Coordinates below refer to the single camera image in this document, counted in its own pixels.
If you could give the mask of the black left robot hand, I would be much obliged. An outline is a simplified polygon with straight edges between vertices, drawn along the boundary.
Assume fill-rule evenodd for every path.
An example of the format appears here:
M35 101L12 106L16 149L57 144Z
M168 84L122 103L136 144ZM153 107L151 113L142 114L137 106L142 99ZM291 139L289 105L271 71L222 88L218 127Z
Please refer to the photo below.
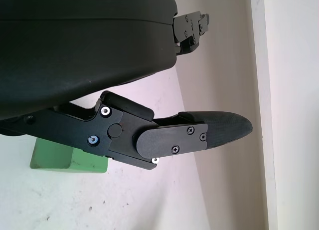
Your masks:
M209 15L175 0L0 0L0 132L152 170L253 131L231 112L152 109L109 91L195 51Z

